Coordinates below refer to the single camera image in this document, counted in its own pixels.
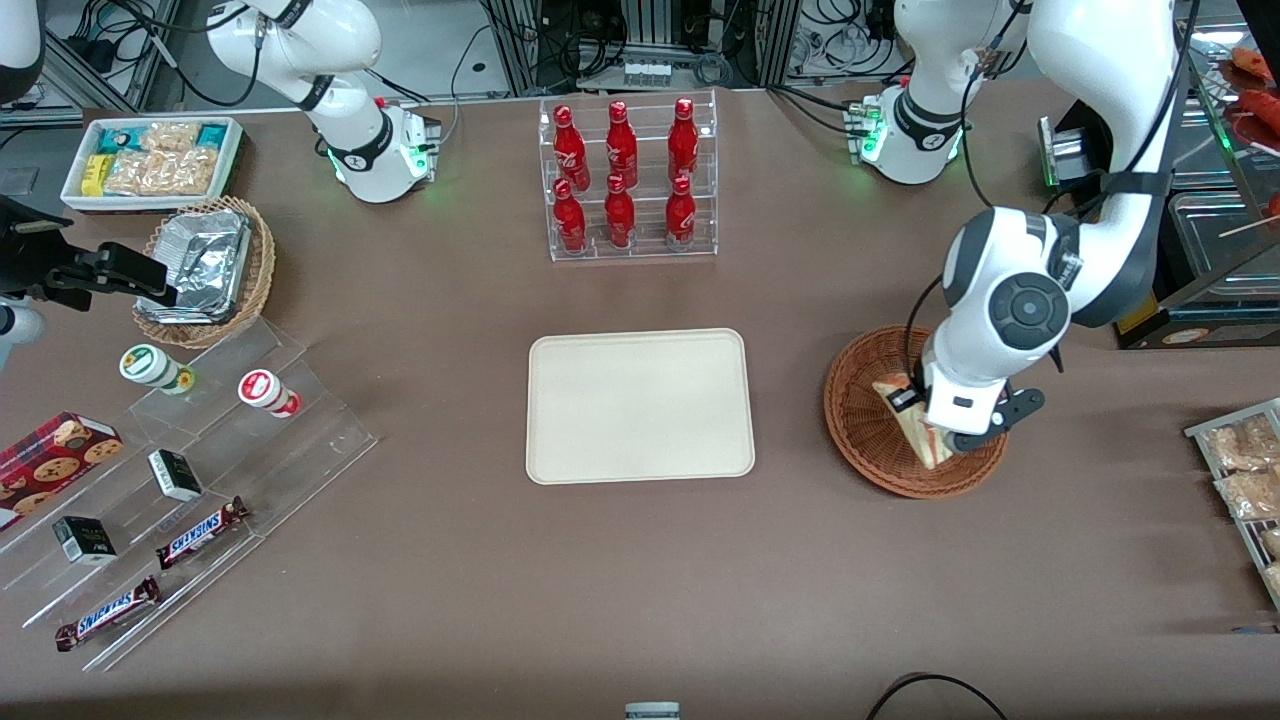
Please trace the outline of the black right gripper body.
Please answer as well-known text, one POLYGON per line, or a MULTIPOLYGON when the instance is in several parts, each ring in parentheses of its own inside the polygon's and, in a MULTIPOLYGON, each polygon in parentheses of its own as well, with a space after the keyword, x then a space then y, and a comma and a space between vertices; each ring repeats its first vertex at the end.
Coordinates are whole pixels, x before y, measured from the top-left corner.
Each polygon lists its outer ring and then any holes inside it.
POLYGON ((1 197, 1 292, 4 299, 32 299, 88 310, 87 287, 95 274, 81 263, 83 249, 68 243, 72 222, 1 197))

